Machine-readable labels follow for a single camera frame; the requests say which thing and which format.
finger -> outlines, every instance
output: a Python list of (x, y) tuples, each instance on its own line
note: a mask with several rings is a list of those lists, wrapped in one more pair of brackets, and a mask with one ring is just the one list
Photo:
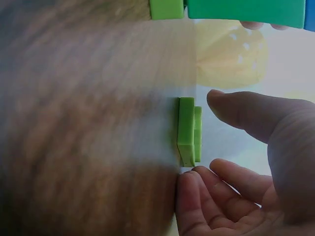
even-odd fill
[(261, 204), (267, 190), (273, 187), (271, 176), (261, 176), (230, 161), (216, 159), (211, 162), (210, 168), (244, 198), (254, 203)]
[(272, 28), (276, 29), (276, 30), (286, 30), (288, 28), (288, 26), (280, 26), (280, 25), (275, 25), (275, 24), (271, 24)]
[(209, 169), (198, 166), (193, 170), (199, 173), (214, 202), (228, 219), (238, 222), (244, 216), (259, 209), (259, 206), (244, 199)]
[(250, 30), (257, 30), (261, 28), (264, 24), (260, 22), (251, 22), (251, 21), (241, 21), (243, 27)]
[(201, 176), (195, 172), (190, 171), (190, 174), (194, 175), (199, 185), (201, 208), (205, 220), (207, 221), (209, 227), (214, 230), (217, 228), (232, 228), (234, 223), (227, 219), (227, 217), (222, 213), (220, 208), (216, 205), (212, 197), (210, 196), (208, 189), (203, 182)]
[(192, 174), (178, 179), (176, 219), (181, 236), (208, 236), (208, 226), (201, 209), (198, 182)]
[(244, 129), (256, 139), (268, 143), (276, 125), (289, 114), (303, 109), (314, 109), (314, 104), (265, 96), (253, 92), (224, 94), (211, 90), (208, 104), (214, 114), (223, 122)]

wood grain surface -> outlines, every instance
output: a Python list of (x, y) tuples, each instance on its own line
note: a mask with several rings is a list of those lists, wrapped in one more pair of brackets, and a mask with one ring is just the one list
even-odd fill
[(192, 22), (147, 0), (0, 3), (0, 235), (162, 236)]

dark green block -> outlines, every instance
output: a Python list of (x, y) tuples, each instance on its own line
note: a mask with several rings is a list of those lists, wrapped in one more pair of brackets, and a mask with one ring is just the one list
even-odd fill
[(305, 0), (188, 0), (188, 15), (303, 28)]

plastic toy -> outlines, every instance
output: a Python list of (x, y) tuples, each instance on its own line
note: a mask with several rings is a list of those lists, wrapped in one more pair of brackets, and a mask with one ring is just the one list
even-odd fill
[(265, 22), (315, 31), (315, 0), (150, 0), (153, 20), (179, 19), (187, 4), (192, 19)]
[(315, 31), (315, 0), (306, 0), (304, 29)]
[(181, 19), (184, 17), (183, 0), (150, 0), (152, 20)]
[(193, 97), (180, 98), (177, 147), (184, 167), (194, 167), (201, 160), (201, 115)]

green plastic block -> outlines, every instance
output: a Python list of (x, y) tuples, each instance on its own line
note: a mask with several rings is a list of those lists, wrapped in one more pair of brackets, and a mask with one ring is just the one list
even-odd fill
[(194, 121), (195, 121), (195, 129), (194, 129), (194, 148), (195, 148), (195, 162), (201, 162), (201, 130), (202, 130), (202, 108), (195, 107), (194, 110)]
[(305, 0), (188, 0), (188, 15), (303, 28)]
[(152, 20), (181, 19), (184, 17), (183, 0), (150, 0)]
[(181, 97), (179, 100), (177, 147), (184, 167), (195, 166), (194, 151), (194, 108), (193, 97)]

